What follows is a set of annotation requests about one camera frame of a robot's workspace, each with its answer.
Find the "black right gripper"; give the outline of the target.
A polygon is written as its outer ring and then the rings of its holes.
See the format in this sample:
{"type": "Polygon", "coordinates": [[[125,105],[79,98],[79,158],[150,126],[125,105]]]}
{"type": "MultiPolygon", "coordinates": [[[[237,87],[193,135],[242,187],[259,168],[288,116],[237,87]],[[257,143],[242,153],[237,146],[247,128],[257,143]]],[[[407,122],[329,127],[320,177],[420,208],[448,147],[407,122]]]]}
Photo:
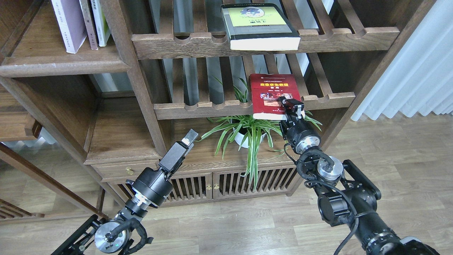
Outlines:
{"type": "Polygon", "coordinates": [[[285,139],[296,154],[303,154],[311,147],[319,146],[321,138],[305,117],[304,103],[298,100],[287,100],[285,96],[278,98],[285,108],[286,120],[280,121],[280,129],[285,139]]]}

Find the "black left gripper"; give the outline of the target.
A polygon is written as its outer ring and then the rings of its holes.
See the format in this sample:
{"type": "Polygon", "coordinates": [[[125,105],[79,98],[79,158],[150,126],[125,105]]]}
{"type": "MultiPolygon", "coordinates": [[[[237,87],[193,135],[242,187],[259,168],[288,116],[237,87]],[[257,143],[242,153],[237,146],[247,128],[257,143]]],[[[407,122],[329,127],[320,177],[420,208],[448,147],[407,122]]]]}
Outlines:
{"type": "Polygon", "coordinates": [[[134,197],[127,202],[127,206],[147,208],[152,205],[157,208],[162,205],[173,189],[169,179],[185,159],[188,146],[191,146],[198,136],[199,134],[194,129],[190,129],[181,142],[173,144],[162,158],[159,169],[145,168],[135,181],[127,180],[127,183],[131,184],[136,192],[134,197]]]}

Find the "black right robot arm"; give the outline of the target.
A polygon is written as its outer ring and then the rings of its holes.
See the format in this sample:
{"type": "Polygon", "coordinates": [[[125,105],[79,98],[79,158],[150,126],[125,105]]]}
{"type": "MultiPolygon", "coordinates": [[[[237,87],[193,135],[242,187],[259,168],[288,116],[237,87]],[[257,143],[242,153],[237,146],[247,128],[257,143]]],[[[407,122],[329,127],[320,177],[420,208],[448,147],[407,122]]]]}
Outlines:
{"type": "Polygon", "coordinates": [[[350,233],[335,254],[355,235],[368,255],[436,255],[437,251],[408,236],[398,237],[380,218],[380,190],[350,160],[326,155],[320,136],[305,120],[304,104],[279,97],[286,119],[280,122],[283,138],[300,157],[294,163],[306,187],[317,194],[321,218],[330,226],[346,224],[350,233]]]}

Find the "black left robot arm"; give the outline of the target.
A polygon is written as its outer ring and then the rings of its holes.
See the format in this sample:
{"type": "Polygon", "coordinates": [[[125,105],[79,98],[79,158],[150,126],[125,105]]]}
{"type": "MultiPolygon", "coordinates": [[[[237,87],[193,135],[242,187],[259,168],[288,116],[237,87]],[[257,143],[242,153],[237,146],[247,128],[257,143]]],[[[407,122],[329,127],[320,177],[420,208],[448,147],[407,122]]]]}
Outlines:
{"type": "Polygon", "coordinates": [[[147,207],[157,208],[168,198],[173,190],[170,178],[193,148],[197,137],[198,133],[191,129],[181,141],[173,144],[160,160],[157,170],[145,168],[136,180],[127,180],[135,195],[115,218],[98,220],[97,215],[92,215],[53,254],[82,255],[91,239],[97,249],[106,254],[129,255],[150,244],[153,239],[148,237],[141,224],[147,207]]]}

